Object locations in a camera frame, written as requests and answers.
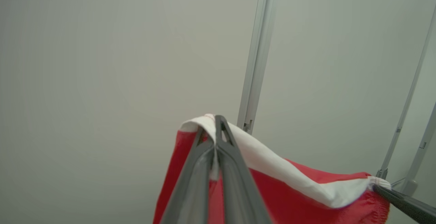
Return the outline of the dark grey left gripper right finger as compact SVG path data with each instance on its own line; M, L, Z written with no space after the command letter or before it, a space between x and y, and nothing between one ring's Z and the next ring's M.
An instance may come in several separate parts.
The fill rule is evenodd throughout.
M215 116L226 224L271 224L263 198L222 115Z

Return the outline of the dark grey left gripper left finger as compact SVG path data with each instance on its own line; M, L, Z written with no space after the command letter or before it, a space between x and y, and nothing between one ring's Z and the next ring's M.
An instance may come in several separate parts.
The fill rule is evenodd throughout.
M160 221L161 224L207 224L209 178L214 142L199 127Z

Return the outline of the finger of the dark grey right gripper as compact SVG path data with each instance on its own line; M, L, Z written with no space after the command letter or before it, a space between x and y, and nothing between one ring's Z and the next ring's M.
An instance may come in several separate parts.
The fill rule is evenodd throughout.
M373 191L419 224L435 224L436 209L395 190L374 185Z

